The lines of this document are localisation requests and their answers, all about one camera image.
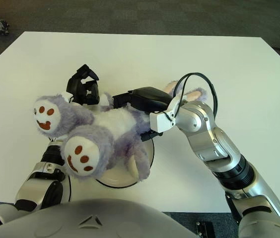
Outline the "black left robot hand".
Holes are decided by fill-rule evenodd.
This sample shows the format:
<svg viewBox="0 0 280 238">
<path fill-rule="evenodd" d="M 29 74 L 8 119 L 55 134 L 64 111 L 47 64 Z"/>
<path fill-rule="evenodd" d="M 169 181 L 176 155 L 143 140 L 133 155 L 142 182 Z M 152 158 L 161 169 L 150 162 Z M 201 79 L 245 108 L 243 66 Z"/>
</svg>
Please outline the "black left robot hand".
<svg viewBox="0 0 280 238">
<path fill-rule="evenodd" d="M 80 67 L 69 79 L 66 91 L 73 95 L 72 101 L 80 105 L 99 104 L 99 90 L 96 73 L 86 64 Z"/>
</svg>

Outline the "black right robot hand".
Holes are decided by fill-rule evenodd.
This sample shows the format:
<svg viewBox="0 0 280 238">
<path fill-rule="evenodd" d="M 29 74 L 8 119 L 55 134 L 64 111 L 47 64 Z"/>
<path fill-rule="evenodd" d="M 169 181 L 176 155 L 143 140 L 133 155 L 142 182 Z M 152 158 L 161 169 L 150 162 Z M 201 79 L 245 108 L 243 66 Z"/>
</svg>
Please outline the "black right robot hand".
<svg viewBox="0 0 280 238">
<path fill-rule="evenodd" d="M 135 117 L 135 130 L 142 141 L 147 141 L 163 134 L 150 129 L 149 114 L 165 111 L 171 100 L 172 96 L 164 91 L 153 87 L 142 87 L 113 96 L 113 106 L 115 109 L 126 109 Z"/>
</svg>

